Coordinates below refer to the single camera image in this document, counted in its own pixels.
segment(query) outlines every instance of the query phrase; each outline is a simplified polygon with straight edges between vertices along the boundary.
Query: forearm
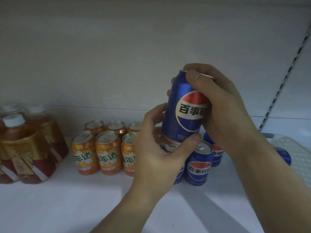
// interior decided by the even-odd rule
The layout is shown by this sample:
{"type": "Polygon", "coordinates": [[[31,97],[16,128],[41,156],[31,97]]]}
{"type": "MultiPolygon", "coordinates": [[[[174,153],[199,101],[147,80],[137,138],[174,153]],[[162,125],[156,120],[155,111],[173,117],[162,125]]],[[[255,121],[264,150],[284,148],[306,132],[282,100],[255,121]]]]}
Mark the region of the forearm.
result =
{"type": "Polygon", "coordinates": [[[243,187],[266,233],[308,232],[310,190],[265,140],[232,157],[243,187]]]}
{"type": "Polygon", "coordinates": [[[131,188],[91,233],[141,232],[156,202],[131,188]]]}

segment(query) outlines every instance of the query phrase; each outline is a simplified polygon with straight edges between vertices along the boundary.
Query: orange mirinda can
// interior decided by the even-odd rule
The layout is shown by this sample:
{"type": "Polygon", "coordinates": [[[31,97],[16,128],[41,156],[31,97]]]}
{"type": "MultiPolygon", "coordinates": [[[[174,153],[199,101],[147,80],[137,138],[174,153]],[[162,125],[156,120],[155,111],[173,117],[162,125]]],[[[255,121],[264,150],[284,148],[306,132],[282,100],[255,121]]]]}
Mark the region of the orange mirinda can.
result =
{"type": "Polygon", "coordinates": [[[76,133],[71,140],[71,150],[80,174],[90,175],[99,170],[93,132],[83,131],[76,133]]]}
{"type": "Polygon", "coordinates": [[[101,172],[112,175],[122,169],[121,139],[115,131],[105,131],[96,137],[95,148],[101,172]]]}
{"type": "Polygon", "coordinates": [[[130,133],[130,132],[137,132],[139,133],[140,131],[140,127],[142,125],[142,122],[132,122],[129,126],[128,126],[128,129],[127,129],[127,132],[130,133]]]}
{"type": "Polygon", "coordinates": [[[107,127],[108,127],[108,130],[115,131],[116,133],[118,133],[121,139],[126,134],[126,126],[124,125],[124,122],[122,121],[111,121],[107,127]]]}
{"type": "Polygon", "coordinates": [[[101,120],[92,120],[91,122],[85,124],[84,130],[91,131],[95,134],[95,136],[97,136],[99,133],[106,131],[107,127],[101,120]]]}
{"type": "Polygon", "coordinates": [[[121,151],[124,165],[124,171],[128,176],[134,176],[135,174],[135,142],[137,140],[138,133],[127,133],[122,138],[121,151]]]}

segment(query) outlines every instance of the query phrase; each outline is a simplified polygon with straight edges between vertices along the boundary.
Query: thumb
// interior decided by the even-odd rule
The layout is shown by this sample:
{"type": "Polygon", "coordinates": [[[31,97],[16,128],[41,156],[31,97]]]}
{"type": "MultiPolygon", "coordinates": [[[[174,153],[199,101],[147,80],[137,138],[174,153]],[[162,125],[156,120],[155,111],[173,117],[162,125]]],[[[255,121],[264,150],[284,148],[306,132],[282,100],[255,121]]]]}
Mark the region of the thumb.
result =
{"type": "Polygon", "coordinates": [[[202,137],[200,134],[193,134],[192,136],[185,139],[171,155],[176,159],[182,159],[184,162],[201,141],[202,137]]]}
{"type": "Polygon", "coordinates": [[[196,70],[189,70],[186,79],[196,91],[203,93],[212,104],[226,96],[226,92],[211,78],[198,73],[196,70]]]}

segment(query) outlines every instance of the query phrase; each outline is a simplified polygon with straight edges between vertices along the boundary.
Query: blue pepsi can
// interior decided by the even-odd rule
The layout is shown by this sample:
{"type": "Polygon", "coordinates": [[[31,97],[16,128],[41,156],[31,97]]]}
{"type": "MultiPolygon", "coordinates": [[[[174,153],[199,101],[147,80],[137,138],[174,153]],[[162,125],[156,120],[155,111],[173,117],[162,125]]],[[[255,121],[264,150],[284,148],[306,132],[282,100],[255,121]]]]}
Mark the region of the blue pepsi can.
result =
{"type": "Polygon", "coordinates": [[[213,157],[212,145],[207,141],[201,141],[186,160],[185,180],[192,185],[203,185],[206,182],[213,157]]]}
{"type": "MultiPolygon", "coordinates": [[[[173,145],[169,146],[168,144],[162,144],[162,149],[166,152],[166,153],[172,153],[174,152],[180,144],[174,143],[173,145]]],[[[184,169],[185,169],[185,164],[180,168],[179,173],[177,174],[177,177],[175,179],[174,184],[178,184],[183,180],[183,173],[184,173],[184,169]]]]}
{"type": "Polygon", "coordinates": [[[274,147],[277,153],[283,158],[283,160],[290,166],[291,165],[291,157],[290,154],[280,147],[274,147]]]}
{"type": "Polygon", "coordinates": [[[162,123],[163,135],[180,143],[199,131],[208,103],[208,99],[187,82],[186,72],[180,70],[172,85],[162,123]]]}
{"type": "Polygon", "coordinates": [[[207,132],[204,133],[203,140],[207,141],[213,147],[214,158],[212,162],[212,167],[218,166],[220,164],[222,154],[224,153],[223,149],[215,144],[215,142],[212,140],[212,138],[209,136],[207,132]]]}

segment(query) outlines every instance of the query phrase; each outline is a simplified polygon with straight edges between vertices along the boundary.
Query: white bottle cap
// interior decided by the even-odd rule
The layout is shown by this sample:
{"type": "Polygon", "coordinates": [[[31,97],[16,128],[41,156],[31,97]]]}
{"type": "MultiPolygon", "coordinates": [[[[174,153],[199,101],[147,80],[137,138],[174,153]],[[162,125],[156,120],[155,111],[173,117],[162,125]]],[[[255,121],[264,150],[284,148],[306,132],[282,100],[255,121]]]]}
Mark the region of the white bottle cap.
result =
{"type": "Polygon", "coordinates": [[[29,114],[37,114],[44,112],[45,107],[44,105],[28,105],[27,111],[29,114]]]}
{"type": "Polygon", "coordinates": [[[18,105],[15,105],[15,104],[3,105],[2,108],[3,108],[3,110],[4,110],[5,112],[20,111],[18,105]]]}
{"type": "Polygon", "coordinates": [[[12,114],[3,118],[3,122],[7,127],[17,127],[25,123],[25,119],[21,114],[12,114]]]}

